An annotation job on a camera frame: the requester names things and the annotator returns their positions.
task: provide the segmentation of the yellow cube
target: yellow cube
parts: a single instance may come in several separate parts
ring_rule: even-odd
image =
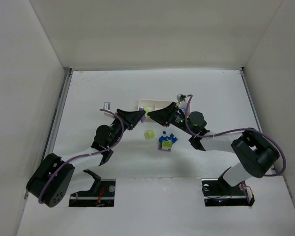
[[[148,113],[149,113],[149,109],[147,107],[143,107],[143,110],[145,110],[146,112],[146,118],[149,118]]]
[[[146,138],[146,140],[154,139],[154,137],[155,137],[154,130],[152,130],[152,129],[148,130],[148,131],[144,134],[144,137]]]
[[[173,142],[172,141],[165,141],[165,140],[163,140],[163,142],[162,142],[162,149],[164,149],[164,150],[171,149],[172,148],[172,145],[173,145]]]

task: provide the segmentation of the red wire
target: red wire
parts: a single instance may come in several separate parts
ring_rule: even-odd
[[[103,196],[103,194],[104,194],[104,188],[102,187],[102,188],[99,190],[99,196],[98,196],[98,199],[97,199],[96,205],[100,202],[100,198]]]

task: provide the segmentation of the small metal part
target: small metal part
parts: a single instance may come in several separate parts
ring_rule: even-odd
[[[109,188],[108,188],[108,190],[109,190],[111,193],[113,193],[113,192],[115,191],[115,189],[116,189],[116,187],[113,186],[113,185],[110,185]]]
[[[210,190],[210,186],[209,186],[208,184],[204,184],[204,185],[203,185],[203,190],[204,190],[205,192],[208,192],[208,191]]]
[[[177,100],[178,100],[178,103],[182,103],[182,102],[185,102],[186,101],[186,96],[185,95],[182,95],[182,94],[178,94],[177,95]]]
[[[110,102],[104,102],[104,107],[103,109],[110,111]]]

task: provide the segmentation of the screw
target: screw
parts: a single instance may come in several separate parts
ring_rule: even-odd
[[[208,184],[204,184],[204,185],[203,185],[203,190],[204,190],[205,192],[208,192],[208,191],[210,190],[209,187],[210,187],[210,186],[209,186]]]
[[[113,185],[110,185],[109,186],[109,188],[108,188],[108,190],[112,193],[112,192],[114,192],[115,191],[115,186],[113,186]]]

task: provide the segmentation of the white floor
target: white floor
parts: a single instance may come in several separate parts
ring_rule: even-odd
[[[139,99],[176,101],[179,93],[194,95],[191,110],[202,112],[212,131],[257,128],[237,70],[76,71],[54,153],[88,148],[97,127],[113,120],[99,111],[106,101],[112,111],[132,111]],[[154,129],[155,140],[144,139],[148,129]],[[179,138],[171,152],[157,150],[163,130]],[[238,159],[196,151],[188,139],[173,126],[139,123],[126,131],[108,163],[91,168],[102,178],[117,178],[114,208],[68,208],[68,196],[48,208],[30,195],[18,235],[295,236],[295,210],[282,177],[248,181],[256,196],[252,208],[205,207],[199,177],[218,177]]]

